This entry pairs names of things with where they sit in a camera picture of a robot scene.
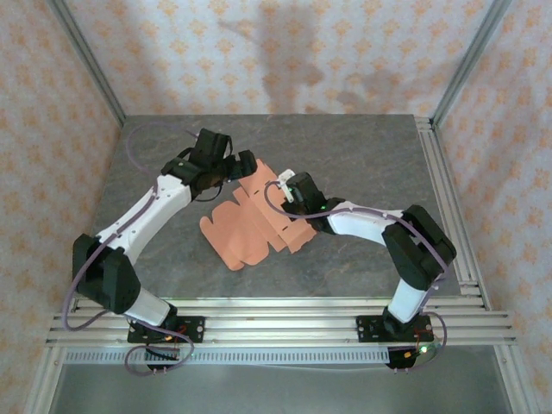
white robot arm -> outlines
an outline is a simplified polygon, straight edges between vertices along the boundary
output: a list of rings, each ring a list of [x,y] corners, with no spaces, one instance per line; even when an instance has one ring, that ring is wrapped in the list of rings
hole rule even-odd
[[[387,247],[400,281],[384,311],[384,328],[392,336],[408,330],[431,285],[456,256],[452,242],[428,212],[419,205],[407,210],[377,210],[340,198],[326,199],[308,173],[286,172],[283,176],[279,186],[286,194],[282,208],[288,215],[305,216],[314,229],[331,235],[354,235]],[[409,228],[420,234],[433,252],[416,240]]]
[[[129,211],[95,237],[81,235],[73,244],[74,278],[100,246],[103,250],[85,269],[77,292],[108,311],[174,330],[176,308],[141,287],[134,264],[165,223],[202,191],[256,171],[250,151],[236,158],[227,155],[231,147],[228,135],[202,129],[195,147],[169,161],[154,186]]]

patterned wallpaper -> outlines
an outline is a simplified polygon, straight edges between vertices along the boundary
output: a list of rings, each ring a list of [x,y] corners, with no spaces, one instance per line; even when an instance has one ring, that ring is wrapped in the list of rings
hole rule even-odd
[[[552,9],[512,2],[443,138],[497,309],[514,311],[543,410],[552,411]]]
[[[44,0],[0,3],[0,409],[22,412],[118,127]]]
[[[491,0],[69,0],[125,111],[430,116]]]

purple cable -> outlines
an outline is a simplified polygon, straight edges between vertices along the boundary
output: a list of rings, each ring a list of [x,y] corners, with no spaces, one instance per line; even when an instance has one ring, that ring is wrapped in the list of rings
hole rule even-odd
[[[327,216],[332,216],[334,214],[345,213],[345,212],[360,212],[360,213],[368,213],[368,214],[371,214],[373,216],[378,216],[378,217],[383,217],[383,218],[390,218],[394,222],[397,222],[397,223],[401,224],[403,227],[408,229],[415,237],[417,237],[420,240],[420,242],[428,249],[428,251],[435,258],[435,260],[437,260],[437,263],[439,263],[439,266],[441,266],[441,268],[443,270],[443,273],[446,274],[448,272],[449,267],[447,266],[445,261],[442,259],[441,255],[439,255],[439,253],[437,253],[435,248],[433,246],[431,246],[431,243],[429,243],[426,240],[426,238],[423,237],[423,235],[414,228],[414,226],[412,226],[410,223],[408,223],[406,220],[402,219],[401,217],[397,217],[397,216],[394,216],[392,214],[382,213],[379,210],[371,209],[369,207],[354,207],[352,209],[336,209],[336,210],[325,211],[323,213],[315,213],[315,214],[308,214],[308,215],[299,215],[299,214],[288,213],[286,211],[283,211],[283,210],[279,209],[277,206],[275,206],[273,204],[273,202],[270,201],[270,198],[268,197],[268,190],[270,189],[270,187],[272,185],[277,185],[277,184],[279,184],[278,181],[271,181],[271,182],[267,183],[267,185],[265,185],[265,200],[267,201],[267,204],[271,209],[273,209],[277,213],[281,214],[282,216],[287,216],[287,217],[295,218],[295,219],[308,219],[308,218],[327,217]],[[426,298],[422,302],[422,304],[420,306],[420,310],[425,306],[425,304],[427,302],[427,299],[428,299],[428,296],[429,296],[429,294],[426,294]],[[447,344],[447,325],[445,324],[445,321],[442,319],[442,317],[440,315],[438,315],[435,312],[428,311],[428,312],[424,312],[423,315],[433,315],[434,317],[439,319],[439,322],[441,322],[442,331],[443,331],[443,334],[442,334],[442,348],[444,348],[445,345]],[[431,359],[431,361],[433,361],[437,357],[437,355],[438,355],[438,352]],[[414,368],[399,370],[399,371],[409,372]]]
[[[148,122],[148,123],[143,123],[142,125],[138,125],[137,127],[134,127],[130,132],[129,132],[129,136],[127,137],[127,140],[125,141],[125,148],[127,150],[127,157],[129,157],[129,160],[130,162],[132,162],[132,164],[138,168],[140,171],[142,171],[143,173],[147,174],[147,175],[153,175],[151,173],[151,171],[149,171],[147,169],[146,166],[143,166],[140,162],[138,162],[138,160],[136,159],[136,157],[134,157],[134,155],[132,154],[132,148],[130,147],[130,137],[132,135],[134,135],[135,133],[137,133],[138,131],[140,131],[141,129],[144,129],[146,127],[152,127],[152,126],[159,126],[159,127],[167,127],[167,128],[176,128],[177,125],[173,125],[169,122]],[[185,129],[185,132],[191,136],[193,136],[195,139],[198,138],[198,136],[196,134],[194,134],[193,132],[189,131],[188,129]]]
[[[126,228],[128,228],[132,223],[138,220],[147,211],[147,209],[149,209],[149,207],[155,201],[158,188],[159,188],[159,185],[157,184],[157,181],[155,181],[154,186],[152,188],[152,195],[147,200],[147,202],[127,222],[123,223],[121,227],[115,230],[115,233],[107,237],[105,241],[102,244],[100,244],[98,248],[94,250],[94,252],[92,252],[88,260],[78,270],[77,274],[75,275],[75,278],[72,280],[71,286],[69,287],[69,291],[67,292],[66,297],[63,301],[63,307],[61,311],[61,323],[65,330],[70,330],[71,332],[82,330],[88,327],[91,323],[96,321],[98,318],[108,313],[107,310],[102,310],[101,312],[97,313],[95,316],[93,316],[91,319],[89,319],[82,325],[75,326],[75,327],[70,326],[69,322],[67,322],[67,318],[69,317],[69,306],[71,305],[71,299],[75,294],[75,291],[77,290],[78,283],[80,283],[80,280],[85,276],[88,268],[112,241],[114,241]]]
[[[419,369],[422,369],[422,368],[425,368],[427,367],[431,362],[433,362],[434,360],[437,359],[437,357],[441,354],[442,352],[442,349],[445,348],[445,345],[447,345],[447,338],[449,337],[449,333],[447,331],[447,325],[444,321],[444,319],[442,318],[441,315],[439,315],[438,313],[436,312],[432,312],[432,311],[427,311],[427,312],[424,312],[422,313],[422,315],[426,315],[426,316],[430,316],[430,317],[436,317],[437,319],[439,319],[439,322],[441,323],[442,325],[442,342],[441,342],[441,347],[440,348],[437,348],[436,349],[436,352],[435,352],[435,355],[433,356],[433,358],[431,358],[429,361],[425,362],[424,364],[422,365],[419,365],[419,366],[414,366],[412,368],[405,368],[405,369],[397,369],[395,368],[393,370],[394,373],[409,373],[410,371],[417,371]],[[400,350],[411,350],[411,347],[396,347],[396,348],[392,348],[392,347],[388,347],[390,350],[392,351],[400,351]]]
[[[347,213],[347,212],[368,213],[368,214],[371,214],[372,216],[390,218],[394,222],[400,223],[403,227],[407,228],[415,237],[417,237],[422,242],[422,244],[428,249],[428,251],[435,258],[435,260],[437,260],[437,263],[439,263],[439,266],[441,266],[442,270],[444,272],[448,271],[449,267],[447,266],[445,261],[442,259],[441,255],[439,255],[439,253],[437,253],[435,248],[433,246],[431,246],[431,243],[429,243],[425,239],[425,237],[423,237],[422,234],[419,231],[417,231],[414,228],[414,226],[412,226],[406,220],[403,220],[402,218],[396,217],[392,214],[382,213],[379,210],[371,209],[369,207],[354,207],[352,209],[337,209],[337,210],[325,211],[323,213],[308,214],[308,215],[304,215],[304,216],[299,215],[299,214],[288,213],[288,212],[283,211],[283,210],[279,209],[278,207],[276,207],[273,204],[273,202],[270,201],[270,198],[268,197],[268,189],[270,188],[270,186],[271,185],[277,185],[277,184],[278,184],[278,181],[271,181],[271,182],[267,183],[267,185],[265,185],[265,200],[267,201],[268,206],[271,209],[273,209],[274,211],[276,211],[277,213],[279,213],[283,216],[287,216],[287,217],[290,217],[290,218],[296,218],[296,219],[321,218],[321,217],[333,216],[334,214]]]
[[[178,338],[184,339],[186,342],[188,342],[190,344],[190,351],[188,352],[188,355],[185,356],[184,358],[182,358],[182,360],[177,362],[176,364],[171,365],[169,368],[167,368],[167,367],[163,368],[164,373],[167,373],[169,371],[172,371],[173,369],[182,367],[185,364],[185,362],[188,361],[191,358],[195,347],[194,347],[193,341],[188,336],[180,334],[178,332],[174,332],[172,330],[167,330],[167,329],[160,328],[158,326],[153,326],[153,325],[151,325],[151,324],[149,324],[145,321],[136,320],[136,322],[138,322],[139,324],[145,326],[148,329],[156,330],[157,332],[160,332],[161,334],[167,334],[167,335],[170,335],[170,336],[177,336]],[[129,373],[131,373],[131,374],[133,374],[137,377],[149,377],[150,375],[157,374],[156,369],[154,369],[153,371],[136,371],[135,369],[132,369],[130,367],[130,364],[129,364],[130,354],[132,354],[133,352],[135,352],[138,349],[149,349],[149,350],[157,350],[157,351],[172,351],[173,350],[172,348],[155,347],[155,346],[152,346],[152,345],[138,345],[138,346],[133,347],[132,349],[130,349],[127,352],[126,356],[124,357],[124,367],[127,369],[127,371]]]
[[[138,168],[140,171],[142,171],[143,173],[145,173],[146,175],[149,175],[149,176],[153,176],[153,174],[145,167],[143,166],[142,164],[140,164],[133,156],[132,152],[131,152],[131,149],[130,149],[130,138],[136,133],[138,132],[140,129],[142,128],[145,128],[147,126],[151,126],[151,125],[161,125],[161,126],[170,126],[170,127],[173,127],[173,125],[171,124],[168,124],[168,123],[165,123],[165,122],[150,122],[150,123],[146,123],[146,124],[142,124],[142,125],[139,125],[138,127],[132,129],[132,131],[130,131],[129,133],[129,136],[127,137],[127,140],[125,142],[125,147],[126,147],[126,150],[127,150],[127,156],[129,157],[130,161],[134,164],[134,166],[136,168]],[[188,131],[187,129],[185,130],[186,133],[192,135],[194,138],[197,138],[198,136],[193,134],[192,132]],[[85,323],[79,325],[79,326],[70,326],[69,325],[69,322],[68,322],[68,316],[69,316],[69,307],[71,305],[71,299],[73,297],[73,295],[75,294],[75,291],[77,290],[77,286],[78,286],[78,283],[80,282],[80,280],[85,276],[86,274],[86,271],[88,270],[88,268],[91,266],[91,264],[94,262],[94,260],[103,252],[103,250],[112,242],[114,241],[125,229],[127,229],[129,226],[131,226],[133,223],[136,222],[136,220],[138,220],[150,207],[151,205],[154,203],[155,201],[155,198],[157,196],[157,191],[159,190],[159,185],[157,183],[157,180],[154,181],[154,185],[152,187],[152,194],[150,196],[150,198],[147,200],[147,202],[125,223],[123,223],[116,231],[115,233],[113,233],[112,235],[110,235],[109,237],[107,237],[105,239],[105,241],[100,244],[98,246],[98,248],[96,250],[94,250],[94,252],[92,252],[91,256],[86,260],[86,262],[84,263],[84,265],[78,270],[77,274],[75,275],[72,283],[71,283],[71,286],[69,287],[69,290],[64,298],[64,301],[63,301],[63,305],[62,305],[62,313],[61,313],[61,323],[63,325],[63,328],[65,330],[69,330],[71,332],[75,332],[75,331],[79,331],[79,330],[82,330],[84,328],[87,328],[88,326],[90,326],[92,323],[94,323],[95,321],[97,321],[100,317],[102,317],[103,315],[105,315],[106,313],[108,313],[109,311],[108,310],[102,310],[100,312],[98,312],[94,317],[90,318],[88,321],[86,321]],[[156,326],[153,326],[153,325],[150,325],[149,323],[147,322],[144,322],[144,321],[136,321],[138,323],[140,323],[141,325],[149,328],[149,329],[153,329],[153,330],[157,330],[158,332],[160,333],[164,333],[164,334],[168,334],[168,335],[171,335],[171,336],[177,336],[181,339],[184,339],[185,341],[187,341],[188,343],[190,343],[191,345],[191,349],[190,349],[190,352],[188,353],[188,355],[182,359],[182,361],[180,361],[179,363],[177,364],[174,364],[174,366],[170,367],[170,368],[167,368],[165,370],[166,371],[170,371],[176,367],[180,367],[182,364],[184,364],[191,356],[191,354],[193,353],[193,349],[194,349],[194,346],[193,346],[193,342],[191,341],[190,338],[188,338],[187,336],[185,335],[182,335],[178,332],[173,332],[171,330],[167,330],[167,329],[162,329],[162,328],[159,328],[159,327],[156,327]],[[132,370],[130,369],[129,365],[128,365],[128,361],[129,361],[129,356],[132,352],[134,352],[135,350],[137,349],[140,349],[140,348],[151,348],[151,349],[167,349],[167,348],[163,348],[163,347],[151,347],[151,346],[148,346],[148,345],[140,345],[138,347],[134,347],[132,349],[129,350],[129,352],[127,353],[126,355],[126,358],[125,358],[125,367],[127,368],[127,370],[130,372],[130,373],[133,373],[133,374],[136,374],[136,375],[139,375],[141,377],[145,377],[145,376],[148,376],[150,373],[139,373],[135,370]]]

